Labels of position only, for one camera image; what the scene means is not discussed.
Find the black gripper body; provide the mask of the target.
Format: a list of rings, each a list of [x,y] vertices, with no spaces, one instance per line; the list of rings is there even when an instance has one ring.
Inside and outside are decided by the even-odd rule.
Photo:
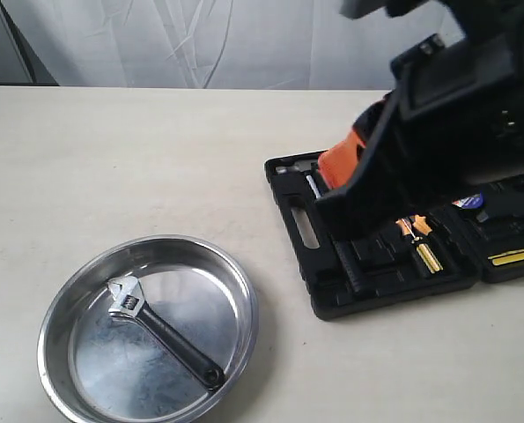
[[[391,71],[406,204],[442,204],[524,174],[524,36],[447,47],[433,35]]]

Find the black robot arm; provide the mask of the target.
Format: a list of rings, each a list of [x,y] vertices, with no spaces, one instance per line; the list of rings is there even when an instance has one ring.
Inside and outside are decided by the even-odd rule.
[[[395,88],[322,154],[317,211],[337,239],[524,174],[524,1],[448,1],[463,37],[394,58]]]

